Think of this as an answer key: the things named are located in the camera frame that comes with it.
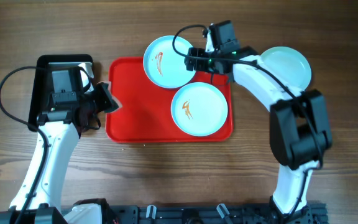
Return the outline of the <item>green and orange sponge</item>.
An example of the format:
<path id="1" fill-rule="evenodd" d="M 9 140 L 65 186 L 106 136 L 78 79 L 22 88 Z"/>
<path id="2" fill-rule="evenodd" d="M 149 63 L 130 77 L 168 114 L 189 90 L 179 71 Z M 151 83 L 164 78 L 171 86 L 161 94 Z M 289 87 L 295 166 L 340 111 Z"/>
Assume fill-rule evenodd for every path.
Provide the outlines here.
<path id="1" fill-rule="evenodd" d="M 106 114 L 113 113 L 122 107 L 121 102 L 111 94 L 110 88 L 110 82 L 99 82 L 96 85 L 98 90 L 98 109 Z"/>

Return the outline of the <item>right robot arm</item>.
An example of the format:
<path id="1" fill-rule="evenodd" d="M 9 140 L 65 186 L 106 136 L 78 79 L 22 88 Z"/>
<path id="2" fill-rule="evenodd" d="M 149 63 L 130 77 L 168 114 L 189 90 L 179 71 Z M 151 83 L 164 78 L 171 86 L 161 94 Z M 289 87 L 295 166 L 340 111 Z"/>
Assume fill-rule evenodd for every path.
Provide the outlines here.
<path id="1" fill-rule="evenodd" d="M 333 143 L 324 96 L 291 85 L 252 47 L 241 47 L 231 21 L 201 28 L 206 47 L 189 48 L 186 69 L 227 75 L 268 109 L 269 144 L 280 164 L 270 218 L 288 223 L 303 217 L 312 173 L 323 168 L 324 153 Z"/>

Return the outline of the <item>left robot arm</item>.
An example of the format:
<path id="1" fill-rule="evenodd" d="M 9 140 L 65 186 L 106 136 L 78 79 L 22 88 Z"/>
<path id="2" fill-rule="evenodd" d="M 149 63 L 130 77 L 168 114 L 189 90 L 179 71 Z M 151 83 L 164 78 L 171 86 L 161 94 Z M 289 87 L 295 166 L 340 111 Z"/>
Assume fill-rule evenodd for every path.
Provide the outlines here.
<path id="1" fill-rule="evenodd" d="M 93 85 L 90 63 L 36 67 L 28 121 L 1 111 L 37 132 L 37 144 L 20 190 L 0 223 L 116 223 L 104 198 L 80 200 L 62 214 L 61 197 L 68 163 L 81 134 L 93 128 L 98 113 L 112 113 L 120 103 L 110 92 L 109 82 Z"/>

